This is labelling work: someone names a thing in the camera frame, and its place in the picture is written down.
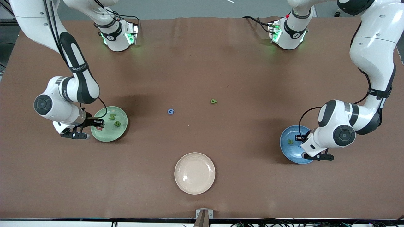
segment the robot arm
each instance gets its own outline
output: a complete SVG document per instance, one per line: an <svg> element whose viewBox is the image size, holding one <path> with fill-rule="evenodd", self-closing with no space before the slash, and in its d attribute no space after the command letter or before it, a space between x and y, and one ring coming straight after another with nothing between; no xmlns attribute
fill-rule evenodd
<svg viewBox="0 0 404 227"><path fill-rule="evenodd" d="M11 7L26 36L60 53L73 73L70 77L53 77L46 90L35 98L35 111L54 121L54 127L63 137L89 138L85 133L71 133L70 130L78 126L102 127L103 122L94 120L91 114L71 102L93 103L99 96L99 87L76 40L66 31L57 12L53 10L53 1L11 0Z"/></svg>
<svg viewBox="0 0 404 227"><path fill-rule="evenodd" d="M362 23L353 37L350 56L370 80L363 106L340 100L327 102L318 114L319 127L304 136L303 157L314 159L328 148L346 147L356 134L374 131L382 120L382 109L392 90L396 72L393 51L404 30L404 4L400 0L352 3L339 0L341 9L361 15Z"/></svg>
<svg viewBox="0 0 404 227"><path fill-rule="evenodd" d="M138 25L127 22L108 8L118 0L63 0L67 6L76 9L90 17L95 26L100 29L104 43L112 51L126 50L136 42Z"/></svg>
<svg viewBox="0 0 404 227"><path fill-rule="evenodd" d="M292 11L287 17L275 21L269 30L272 42L285 50L292 50L303 41L307 25L313 18L311 7L327 0L288 0Z"/></svg>

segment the brown table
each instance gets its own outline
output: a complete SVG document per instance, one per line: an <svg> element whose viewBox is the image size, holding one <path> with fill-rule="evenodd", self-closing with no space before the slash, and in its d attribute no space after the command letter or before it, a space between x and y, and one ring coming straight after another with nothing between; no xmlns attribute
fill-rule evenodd
<svg viewBox="0 0 404 227"><path fill-rule="evenodd" d="M214 209L216 218L403 214L404 67L397 54L395 89L378 130L330 150L332 162L293 164L279 148L281 132L308 108L366 93L349 58L357 19L315 18L292 51L246 19L142 21L139 45L121 53L103 45L92 22L64 24L101 98L123 108L130 126L111 143L61 138L32 105L51 77L70 73L57 53L20 33L0 83L0 218L188 217L197 208ZM85 107L94 114L102 105ZM303 124L316 127L316 116L307 114ZM201 195L174 181L176 162L193 151L216 166L215 183Z"/></svg>

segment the black cable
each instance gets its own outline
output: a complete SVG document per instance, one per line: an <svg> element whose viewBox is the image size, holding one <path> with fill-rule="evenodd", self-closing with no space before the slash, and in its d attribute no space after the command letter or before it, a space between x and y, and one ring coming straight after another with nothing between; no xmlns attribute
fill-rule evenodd
<svg viewBox="0 0 404 227"><path fill-rule="evenodd" d="M366 80L368 81L368 89L370 89L370 79L369 79L369 76L365 73L365 72L363 72L361 69L359 69L359 71L361 71L364 75L365 75L365 77L366 77ZM354 102L354 104L358 104L358 103L360 103L360 102L362 102L363 100L365 100L367 97L368 97L368 93L366 93L366 95L365 96L363 96L363 98L361 98L359 101L357 101L357 102ZM307 112L309 112L309 111L311 111L311 110L314 110L314 109L319 109L319 108L321 108L321 107L313 107L313 108L311 108L311 109L308 109L306 112L304 112L304 114L302 115L302 117L300 118L300 120L299 120L299 135L300 135L300 138L302 138L302 133L300 132L300 123L301 123L301 121L302 121L302 119L303 119L303 117L304 117L304 115L305 114L307 114ZM381 115L381 111L379 112L379 115L380 115L380 124L381 124L381 122L382 122L382 115Z"/></svg>
<svg viewBox="0 0 404 227"><path fill-rule="evenodd" d="M102 101L102 99L101 99L100 97L98 97L98 99L99 99L99 100L102 102L102 104L104 105L105 113L104 113L104 115L102 115L101 117L92 117L92 118L88 118L88 119L100 119L100 118L105 117L105 115L107 115L107 111L108 111L107 106L105 105L104 101Z"/></svg>
<svg viewBox="0 0 404 227"><path fill-rule="evenodd" d="M261 28L264 29L264 31L266 31L266 32L268 32L268 33L271 33L271 34L275 34L275 32L271 32L271 31L266 30L266 29L264 28L264 26L262 25L261 21L259 20L259 17L257 17L257 20L258 20L258 22L259 22L259 25L261 25Z"/></svg>
<svg viewBox="0 0 404 227"><path fill-rule="evenodd" d="M311 110L319 109L319 108L321 108L321 106L310 108L310 109L306 110L306 112L304 112L303 115L300 117L300 120L299 120L299 135L300 135L300 138L302 138L302 133L300 131L300 123L302 122L304 115L306 115Z"/></svg>
<svg viewBox="0 0 404 227"><path fill-rule="evenodd" d="M103 117L105 117L105 115L107 115L107 106L105 105L105 103L104 103L104 101L102 101L102 99L100 98L100 97L98 97L98 99L102 102L102 104L104 105L104 108L105 108L105 113L104 113L104 115L102 115L102 117L99 117L99 118L103 118Z"/></svg>
<svg viewBox="0 0 404 227"><path fill-rule="evenodd" d="M245 17L243 17L243 18L248 18L248 19L251 19L251 20L253 20L253 21L257 22L257 23L260 23L260 24L262 24L262 25L268 25L267 23L264 23L264 22L258 21L258 20L257 20L257 19L255 19L254 17L245 16Z"/></svg>
<svg viewBox="0 0 404 227"><path fill-rule="evenodd" d="M110 11L110 10L107 10L107 11L110 12L110 13L113 13L113 14L117 14L117 15L119 15L121 17L133 17L133 18L136 18L138 21L140 21L139 18L136 17L136 16L122 15L122 14L117 13L116 11Z"/></svg>
<svg viewBox="0 0 404 227"><path fill-rule="evenodd" d="M353 34L352 39L351 39L351 44L350 44L350 46L352 46L352 43L354 42L354 38L355 38L356 34L358 33L359 28L360 28L361 25L362 25L362 22L360 22L360 24L359 24L358 27L356 28L355 33Z"/></svg>
<svg viewBox="0 0 404 227"><path fill-rule="evenodd" d="M353 226L354 224L356 224L359 220L356 220L354 223L350 224L349 226Z"/></svg>
<svg viewBox="0 0 404 227"><path fill-rule="evenodd" d="M268 23L272 23L272 22L274 22L274 21L270 21L270 22L268 22L268 23L263 23L263 22L261 22L261 21L259 20L259 17L257 17L257 19L254 19L253 17L250 17L250 16L245 16L245 17L243 17L243 18L252 19L253 21L259 23L259 25L261 25L261 28L264 29L264 31L266 31L266 32L268 32L268 33L271 33L271 34L275 34L275 32L271 32L271 31L266 30L266 29L264 28L264 25L268 26Z"/></svg>
<svg viewBox="0 0 404 227"><path fill-rule="evenodd" d="M308 225L308 224L317 224L316 227L340 227L340 225L337 223L332 224L329 222L318 222L318 221L311 221L308 223L304 223L303 227L306 227L306 225Z"/></svg>
<svg viewBox="0 0 404 227"><path fill-rule="evenodd" d="M51 22L52 22L52 21L51 21L51 17L50 17L50 15L49 15L48 4L47 4L46 0L43 0L43 2L44 2L44 6L45 6L45 11L46 11L46 18L48 19L48 23L49 23L48 25L49 25L49 27L50 27L50 31L52 32L53 40L55 41L56 47L57 47L57 49L58 49L60 55L62 56L62 59L65 61L66 65L69 66L68 63L67 63L67 61L66 61L66 59L65 59L65 56L64 56L64 54L63 54L63 51L61 50L61 47L59 46L59 43L58 43L58 41L57 41L58 39L56 38L56 35L55 35L55 31L53 30L53 26L52 26L52 23L51 23Z"/></svg>
<svg viewBox="0 0 404 227"><path fill-rule="evenodd" d="M280 227L284 227L283 225L285 225L285 227L291 227L290 225L292 225L292 227L295 227L295 225L293 223L291 223L288 220L279 220L279 219L261 219L261 223L258 223L258 225L260 227L268 227L268 225L266 225L266 223L274 223L273 225L271 225L271 227L274 227L276 225L279 225Z"/></svg>
<svg viewBox="0 0 404 227"><path fill-rule="evenodd" d="M107 12L107 14L108 14L114 21L119 21L119 20L115 19L115 17L111 16L111 15L108 13L108 12L111 12L111 11L105 9L105 6L102 5L102 3L101 3L100 1L94 0L94 2L97 3L97 5L99 5L101 8L103 8L103 9Z"/></svg>
<svg viewBox="0 0 404 227"><path fill-rule="evenodd" d="M62 44L61 44L61 42L60 42L59 32L57 31L56 19L55 19L55 13L54 13L54 11L53 11L53 3L52 3L52 0L49 0L49 2L50 2L50 10L51 10L51 12L52 12L52 17L53 17L53 26L55 27L55 32L56 32L56 40L57 40L56 45L59 47L60 55L62 56L63 60L65 61L67 67L69 67L69 64L67 63L67 59L66 59L66 57L65 57L65 53L64 53L63 48L62 48Z"/></svg>

